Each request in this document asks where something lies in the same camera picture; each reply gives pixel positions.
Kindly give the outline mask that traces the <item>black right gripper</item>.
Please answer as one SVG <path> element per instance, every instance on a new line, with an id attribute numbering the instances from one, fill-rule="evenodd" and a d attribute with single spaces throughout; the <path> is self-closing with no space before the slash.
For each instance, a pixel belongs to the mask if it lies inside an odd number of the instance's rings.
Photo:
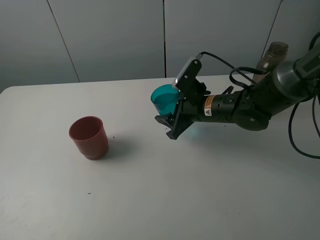
<path id="1" fill-rule="evenodd" d="M 178 137 L 194 122 L 205 123 L 233 123 L 234 108 L 240 100 L 240 92 L 228 87 L 222 94 L 211 95 L 203 82 L 195 80 L 195 95 L 201 97 L 197 103 L 183 98 L 176 103 L 173 113 L 156 115 L 154 119 L 167 128 L 166 135 L 171 140 Z"/>

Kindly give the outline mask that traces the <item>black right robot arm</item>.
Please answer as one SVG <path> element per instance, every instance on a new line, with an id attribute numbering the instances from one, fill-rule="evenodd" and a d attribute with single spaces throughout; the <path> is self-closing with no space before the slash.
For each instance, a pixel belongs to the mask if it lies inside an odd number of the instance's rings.
<path id="1" fill-rule="evenodd" d="M 174 111 L 155 116 L 158 123 L 170 129 L 167 136 L 172 140 L 176 140 L 194 122 L 230 123 L 249 131 L 265 130 L 272 116 L 320 93 L 318 46 L 296 61 L 280 63 L 270 72 L 236 67 L 233 72 L 245 71 L 265 75 L 265 78 L 247 85 L 230 74 L 229 80 L 242 89 L 233 91 L 229 87 L 218 95 L 212 95 L 196 78 L 204 54 L 201 52 L 192 58 L 172 83 L 179 91 Z"/>

